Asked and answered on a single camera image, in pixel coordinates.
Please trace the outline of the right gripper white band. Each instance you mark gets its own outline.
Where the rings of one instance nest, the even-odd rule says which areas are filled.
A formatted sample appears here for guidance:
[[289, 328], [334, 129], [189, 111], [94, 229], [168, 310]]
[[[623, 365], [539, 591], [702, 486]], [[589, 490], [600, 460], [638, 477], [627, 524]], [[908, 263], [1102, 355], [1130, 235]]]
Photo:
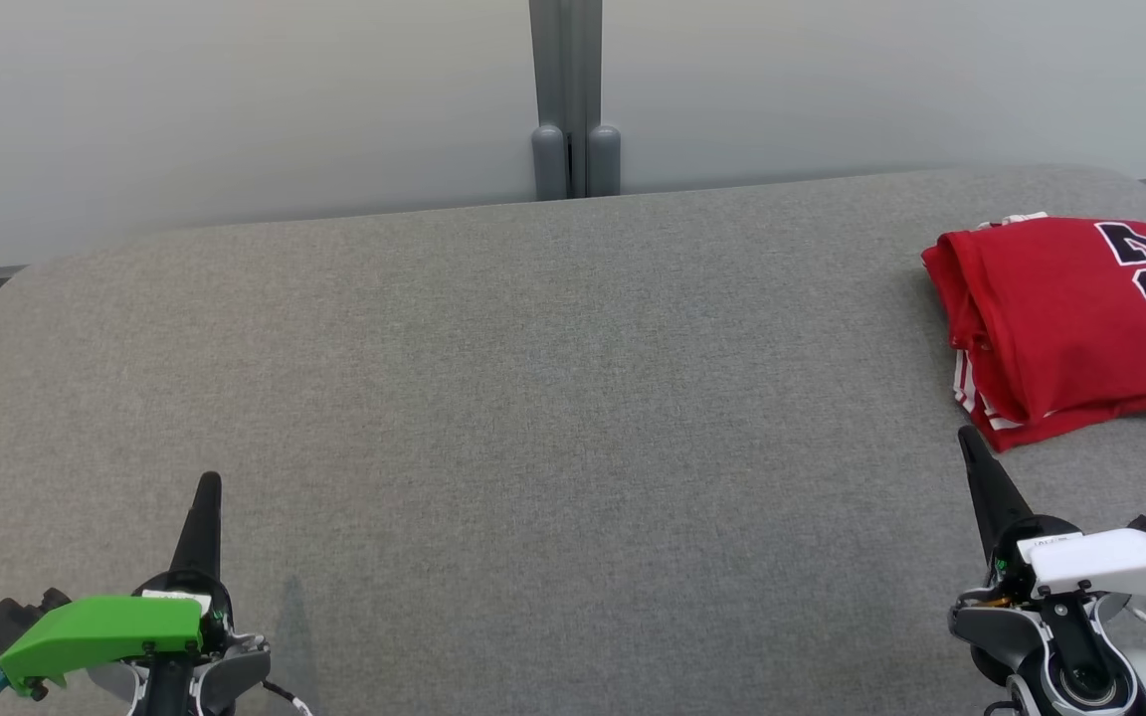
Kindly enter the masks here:
[[1146, 597], [1145, 516], [1101, 533], [1020, 538], [1008, 556], [1013, 540], [1007, 533], [1031, 518], [1033, 509], [978, 428], [959, 428], [958, 444], [986, 561], [996, 565], [1002, 580], [1014, 582], [1019, 597], [1041, 600], [1078, 591]]

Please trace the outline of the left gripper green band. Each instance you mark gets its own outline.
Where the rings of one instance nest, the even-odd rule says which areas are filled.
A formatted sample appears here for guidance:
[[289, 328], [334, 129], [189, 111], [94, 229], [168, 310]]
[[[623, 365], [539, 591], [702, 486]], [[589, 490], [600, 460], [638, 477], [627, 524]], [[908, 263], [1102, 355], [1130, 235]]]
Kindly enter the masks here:
[[171, 572], [133, 595], [86, 597], [50, 609], [10, 644], [0, 670], [33, 697], [85, 671], [129, 705], [131, 715], [231, 715], [240, 697], [272, 674], [260, 634], [235, 630], [222, 582], [222, 493], [218, 472], [197, 480]]

